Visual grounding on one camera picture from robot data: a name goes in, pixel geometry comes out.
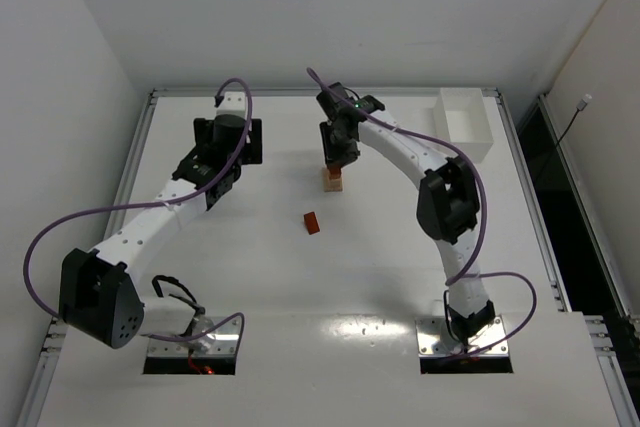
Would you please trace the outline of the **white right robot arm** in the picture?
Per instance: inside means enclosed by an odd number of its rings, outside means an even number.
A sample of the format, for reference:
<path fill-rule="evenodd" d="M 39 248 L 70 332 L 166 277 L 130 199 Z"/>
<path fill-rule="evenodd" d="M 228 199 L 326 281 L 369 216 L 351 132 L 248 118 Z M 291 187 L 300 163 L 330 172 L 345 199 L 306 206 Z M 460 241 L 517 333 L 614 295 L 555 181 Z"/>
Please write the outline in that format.
<path fill-rule="evenodd" d="M 340 83 L 321 89 L 316 100 L 326 168 L 339 173 L 365 145 L 388 160 L 417 189 L 416 218 L 436 244 L 448 289 L 445 317 L 454 339 L 470 339 L 495 317 L 477 259 L 486 235 L 486 191 L 472 161 L 457 147 L 445 155 L 442 142 L 402 128 L 373 96 L 349 97 Z"/>

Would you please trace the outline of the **long light wood block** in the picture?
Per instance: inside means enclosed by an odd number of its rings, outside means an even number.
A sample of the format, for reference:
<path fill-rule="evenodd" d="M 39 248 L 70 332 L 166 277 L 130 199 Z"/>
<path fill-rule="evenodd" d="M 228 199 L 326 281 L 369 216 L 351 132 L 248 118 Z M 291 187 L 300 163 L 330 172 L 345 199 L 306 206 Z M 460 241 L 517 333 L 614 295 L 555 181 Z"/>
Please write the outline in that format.
<path fill-rule="evenodd" d="M 337 179 L 333 182 L 333 190 L 335 192 L 342 192 L 343 191 L 343 181 L 341 179 Z"/>
<path fill-rule="evenodd" d="M 336 183 L 331 179 L 324 180 L 323 181 L 323 187 L 324 187 L 324 191 L 325 192 L 335 192 L 336 191 Z"/>

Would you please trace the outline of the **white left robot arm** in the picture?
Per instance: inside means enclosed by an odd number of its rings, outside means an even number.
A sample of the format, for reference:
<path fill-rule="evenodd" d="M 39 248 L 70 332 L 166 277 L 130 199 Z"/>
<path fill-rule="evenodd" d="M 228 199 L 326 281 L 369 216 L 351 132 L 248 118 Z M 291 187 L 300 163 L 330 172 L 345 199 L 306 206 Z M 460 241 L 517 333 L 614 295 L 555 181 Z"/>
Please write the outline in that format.
<path fill-rule="evenodd" d="M 261 119 L 221 114 L 193 125 L 195 145 L 152 207 L 90 251 L 74 249 L 63 260 L 61 319 L 113 349 L 137 335 L 177 341 L 192 335 L 204 308 L 188 295 L 143 296 L 143 274 L 166 243 L 231 190 L 243 166 L 263 160 Z"/>

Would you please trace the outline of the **red-brown wood block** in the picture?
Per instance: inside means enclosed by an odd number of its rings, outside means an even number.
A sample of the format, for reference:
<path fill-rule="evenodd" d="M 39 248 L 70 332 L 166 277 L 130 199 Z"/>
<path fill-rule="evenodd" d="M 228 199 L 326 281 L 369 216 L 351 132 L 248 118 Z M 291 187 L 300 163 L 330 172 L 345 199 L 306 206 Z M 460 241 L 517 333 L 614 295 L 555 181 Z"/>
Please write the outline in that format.
<path fill-rule="evenodd" d="M 305 213 L 303 215 L 303 221 L 309 235 L 314 235 L 320 232 L 320 226 L 314 212 Z"/>
<path fill-rule="evenodd" d="M 326 168 L 326 170 L 327 170 L 327 175 L 328 176 L 341 177 L 341 175 L 342 175 L 342 171 L 341 171 L 341 168 L 339 166 L 328 166 Z"/>

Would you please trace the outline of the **white perforated box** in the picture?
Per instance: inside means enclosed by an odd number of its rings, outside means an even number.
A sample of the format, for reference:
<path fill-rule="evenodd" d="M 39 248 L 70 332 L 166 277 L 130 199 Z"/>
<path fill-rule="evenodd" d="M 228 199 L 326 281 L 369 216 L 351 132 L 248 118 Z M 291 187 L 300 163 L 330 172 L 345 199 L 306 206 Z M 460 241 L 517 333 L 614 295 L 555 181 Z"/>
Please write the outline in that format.
<path fill-rule="evenodd" d="M 441 88 L 432 110 L 438 138 L 481 163 L 494 144 L 482 90 Z"/>

